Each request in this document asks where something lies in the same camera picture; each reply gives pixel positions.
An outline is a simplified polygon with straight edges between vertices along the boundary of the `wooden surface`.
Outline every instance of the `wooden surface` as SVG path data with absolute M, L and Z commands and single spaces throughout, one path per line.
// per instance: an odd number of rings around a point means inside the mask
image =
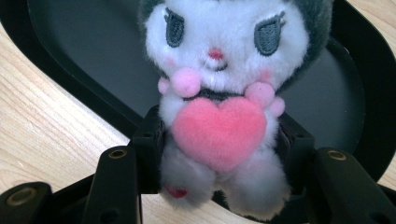
M 349 0 L 396 52 L 396 1 Z M 100 154 L 128 139 L 37 69 L 0 27 L 0 193 L 30 181 L 62 189 L 95 171 Z M 396 189 L 394 159 L 380 183 Z M 209 203 L 174 210 L 143 196 L 145 223 L 252 223 Z

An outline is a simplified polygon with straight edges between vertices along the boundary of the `embroidered eye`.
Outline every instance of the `embroidered eye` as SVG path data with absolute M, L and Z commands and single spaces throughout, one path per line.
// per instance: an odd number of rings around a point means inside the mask
M 262 56 L 271 56 L 279 47 L 280 32 L 285 22 L 285 12 L 271 19 L 259 22 L 254 29 L 254 44 Z
M 168 15 L 165 16 L 166 42 L 170 47 L 177 48 L 183 40 L 184 19 L 168 8 L 166 12 L 168 13 Z

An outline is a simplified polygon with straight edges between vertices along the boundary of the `pink plush heart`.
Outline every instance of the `pink plush heart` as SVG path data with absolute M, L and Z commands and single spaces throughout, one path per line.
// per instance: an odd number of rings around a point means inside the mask
M 213 170 L 229 172 L 246 160 L 265 135 L 260 106 L 243 97 L 216 105 L 197 98 L 177 114 L 172 134 L 181 150 Z

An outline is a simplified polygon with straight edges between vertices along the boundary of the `plush toy ear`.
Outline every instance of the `plush toy ear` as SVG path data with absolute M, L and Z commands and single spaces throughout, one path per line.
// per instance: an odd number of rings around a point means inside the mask
M 149 15 L 151 14 L 152 10 L 161 3 L 164 3 L 164 0 L 139 0 L 137 19 L 142 34 L 146 33 L 145 22 L 149 18 Z
M 309 35 L 309 46 L 303 64 L 277 92 L 285 90 L 319 56 L 329 40 L 332 25 L 333 0 L 291 0 L 291 2 L 299 8 L 303 15 L 305 30 Z

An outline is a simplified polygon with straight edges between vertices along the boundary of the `stuffed animal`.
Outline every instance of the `stuffed animal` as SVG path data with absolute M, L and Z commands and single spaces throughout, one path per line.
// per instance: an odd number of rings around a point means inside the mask
M 143 0 L 148 57 L 163 71 L 161 194 L 196 208 L 222 190 L 267 220 L 290 196 L 274 151 L 276 96 L 325 47 L 332 0 Z

